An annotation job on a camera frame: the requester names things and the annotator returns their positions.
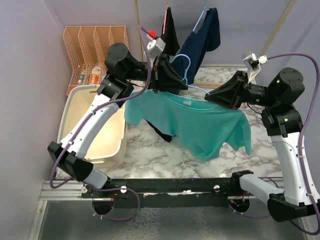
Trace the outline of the light blue wire hanger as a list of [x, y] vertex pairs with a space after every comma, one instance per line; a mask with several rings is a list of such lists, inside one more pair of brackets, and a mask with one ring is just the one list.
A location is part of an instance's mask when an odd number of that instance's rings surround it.
[[189, 88], [193, 88], [193, 89], [197, 89], [197, 90], [200, 90], [200, 91], [202, 91], [202, 92], [204, 92], [206, 95], [208, 95], [209, 94], [209, 92], [208, 91], [206, 91], [206, 90], [204, 90], [204, 89], [202, 89], [202, 88], [200, 88], [200, 87], [198, 87], [198, 86], [194, 86], [194, 85], [190, 85], [189, 83], [188, 83], [188, 78], [187, 78], [187, 76], [188, 76], [188, 70], [189, 70], [189, 68], [190, 68], [190, 66], [191, 66], [191, 59], [189, 58], [189, 56], [187, 56], [186, 54], [177, 54], [176, 56], [174, 56], [173, 57], [173, 59], [171, 60], [171, 63], [173, 63], [178, 57], [183, 57], [183, 58], [186, 58], [187, 60], [188, 60], [188, 65], [187, 65], [187, 67], [186, 67], [186, 69], [184, 70], [184, 75], [183, 75], [183, 78], [182, 78], [182, 81], [185, 81], [185, 84], [189, 87]]

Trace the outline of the teal t shirt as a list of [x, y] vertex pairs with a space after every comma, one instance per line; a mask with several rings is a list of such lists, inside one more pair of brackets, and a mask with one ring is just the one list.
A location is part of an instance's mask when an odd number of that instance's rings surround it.
[[207, 100], [146, 90], [125, 102], [124, 117], [130, 125], [137, 126], [146, 120], [162, 134], [177, 136], [201, 161], [218, 158], [224, 143], [235, 151], [244, 147], [247, 155], [253, 150], [251, 127], [245, 114]]

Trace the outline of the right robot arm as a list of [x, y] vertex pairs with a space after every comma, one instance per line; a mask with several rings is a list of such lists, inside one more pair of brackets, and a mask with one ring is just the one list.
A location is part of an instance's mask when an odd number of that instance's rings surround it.
[[237, 71], [228, 82], [204, 97], [231, 110], [237, 110], [242, 103], [264, 108], [261, 120], [276, 149], [284, 188], [276, 188], [252, 171], [242, 170], [232, 174], [229, 189], [236, 196], [248, 192], [257, 197], [279, 223], [312, 216], [320, 210], [320, 195], [304, 156], [303, 120], [294, 107], [304, 90], [302, 74], [286, 67], [268, 86], [253, 84], [246, 72]]

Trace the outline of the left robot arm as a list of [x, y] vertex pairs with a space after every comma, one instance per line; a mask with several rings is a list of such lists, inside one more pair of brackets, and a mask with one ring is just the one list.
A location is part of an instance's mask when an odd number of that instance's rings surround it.
[[140, 96], [146, 89], [155, 92], [188, 89], [188, 85], [172, 68], [164, 48], [164, 43], [150, 41], [145, 46], [147, 61], [140, 62], [123, 43], [109, 47], [104, 62], [107, 72], [92, 105], [65, 138], [59, 143], [51, 142], [47, 148], [55, 169], [61, 168], [72, 179], [90, 185], [101, 198], [110, 193], [110, 178], [85, 160], [99, 131], [125, 101]]

